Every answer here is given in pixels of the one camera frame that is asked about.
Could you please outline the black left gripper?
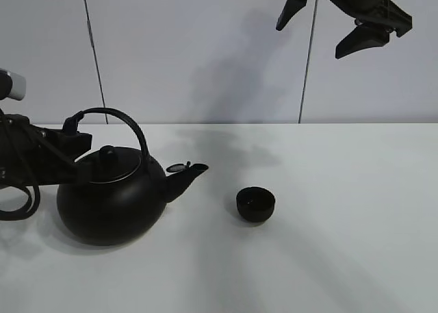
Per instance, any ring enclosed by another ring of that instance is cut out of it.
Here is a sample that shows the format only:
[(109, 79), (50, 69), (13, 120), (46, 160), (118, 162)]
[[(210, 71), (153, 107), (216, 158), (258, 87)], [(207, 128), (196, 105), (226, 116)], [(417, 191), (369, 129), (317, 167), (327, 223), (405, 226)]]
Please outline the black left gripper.
[(79, 132), (83, 111), (60, 129), (39, 127), (27, 116), (1, 113), (1, 188), (87, 184), (92, 163), (77, 158), (89, 152), (92, 135)]

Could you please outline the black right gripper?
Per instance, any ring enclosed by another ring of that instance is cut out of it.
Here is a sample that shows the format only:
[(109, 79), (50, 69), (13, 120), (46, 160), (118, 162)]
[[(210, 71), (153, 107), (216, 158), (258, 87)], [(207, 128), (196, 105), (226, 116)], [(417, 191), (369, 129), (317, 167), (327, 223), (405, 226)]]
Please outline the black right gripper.
[[(356, 27), (336, 46), (335, 58), (341, 59), (364, 49), (383, 47), (390, 33), (401, 37), (413, 27), (412, 16), (392, 0), (329, 0), (355, 20)], [(307, 0), (286, 0), (276, 22), (282, 31), (292, 17), (307, 4)]]

